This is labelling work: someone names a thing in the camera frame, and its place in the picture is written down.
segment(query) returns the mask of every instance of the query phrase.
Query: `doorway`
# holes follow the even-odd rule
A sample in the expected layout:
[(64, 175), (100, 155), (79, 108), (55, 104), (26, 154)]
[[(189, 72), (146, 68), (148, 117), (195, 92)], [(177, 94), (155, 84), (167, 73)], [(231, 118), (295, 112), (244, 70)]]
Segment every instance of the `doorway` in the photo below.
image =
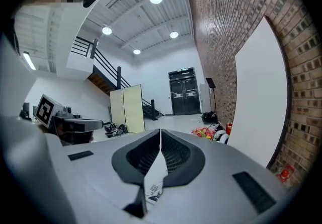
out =
[(173, 114), (199, 114), (200, 103), (194, 69), (170, 72), (169, 82)]

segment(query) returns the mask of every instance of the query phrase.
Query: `double door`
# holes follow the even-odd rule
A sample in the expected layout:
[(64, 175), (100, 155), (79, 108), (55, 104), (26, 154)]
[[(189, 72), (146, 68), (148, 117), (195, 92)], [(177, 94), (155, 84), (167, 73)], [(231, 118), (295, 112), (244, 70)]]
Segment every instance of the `double door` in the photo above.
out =
[(174, 115), (200, 113), (199, 95), (195, 77), (170, 81)]

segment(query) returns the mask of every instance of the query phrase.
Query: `white room divider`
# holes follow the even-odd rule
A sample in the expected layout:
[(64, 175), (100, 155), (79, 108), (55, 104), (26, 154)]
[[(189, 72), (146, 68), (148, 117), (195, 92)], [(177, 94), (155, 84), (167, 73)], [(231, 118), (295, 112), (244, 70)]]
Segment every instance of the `white room divider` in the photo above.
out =
[(141, 85), (123, 89), (127, 130), (131, 133), (145, 131)]
[(141, 85), (112, 91), (110, 97), (112, 121), (117, 127), (126, 124), (131, 133), (145, 131)]
[(123, 89), (110, 92), (110, 98), (112, 122), (116, 124), (117, 127), (119, 127), (119, 125), (121, 124), (125, 125), (126, 122), (123, 102)]
[(288, 104), (284, 58), (265, 18), (235, 56), (237, 99), (228, 144), (267, 167), (280, 141)]

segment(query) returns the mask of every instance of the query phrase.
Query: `gray floor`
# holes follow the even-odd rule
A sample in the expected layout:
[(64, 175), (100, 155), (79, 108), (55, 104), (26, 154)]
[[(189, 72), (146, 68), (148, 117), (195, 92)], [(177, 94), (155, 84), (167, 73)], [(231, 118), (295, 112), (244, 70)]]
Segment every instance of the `gray floor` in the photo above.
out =
[[(200, 114), (198, 115), (184, 115), (184, 116), (162, 116), (156, 121), (150, 119), (145, 119), (145, 129), (169, 129), (174, 131), (179, 131), (183, 133), (191, 133), (191, 131), (197, 127), (204, 127), (209, 125), (204, 125), (201, 121)], [(113, 139), (122, 139), (124, 136), (130, 136), (132, 133), (127, 133), (120, 137), (115, 137)], [(109, 140), (105, 136), (105, 130), (102, 128), (97, 130), (93, 134), (94, 142), (100, 142), (104, 140)], [(157, 155), (154, 163), (152, 164), (149, 172), (144, 178), (145, 187), (145, 199), (147, 209), (150, 210), (152, 206), (156, 203), (155, 201), (149, 199), (151, 196), (156, 196), (162, 194), (163, 178), (167, 175), (166, 161), (161, 152)]]
[[(191, 131), (197, 127), (209, 126), (202, 123), (200, 116), (200, 114), (183, 116), (162, 116), (156, 121), (145, 119), (145, 130), (161, 128), (183, 133), (191, 133)], [(94, 141), (108, 140), (108, 138), (105, 136), (105, 131), (103, 128), (96, 130), (93, 134), (93, 137)]]

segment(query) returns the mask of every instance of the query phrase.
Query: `brick wall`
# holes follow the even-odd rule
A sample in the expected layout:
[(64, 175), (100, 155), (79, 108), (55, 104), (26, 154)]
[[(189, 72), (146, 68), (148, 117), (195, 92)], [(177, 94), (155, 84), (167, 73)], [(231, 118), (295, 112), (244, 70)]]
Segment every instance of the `brick wall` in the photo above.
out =
[(273, 23), (290, 67), (292, 109), (287, 135), (271, 170), (290, 163), (296, 169), (291, 182), (297, 185), (314, 161), (322, 134), (322, 48), (305, 6), (301, 0), (190, 0), (190, 5), (204, 75), (217, 86), (222, 123), (234, 117), (234, 56), (264, 15)]

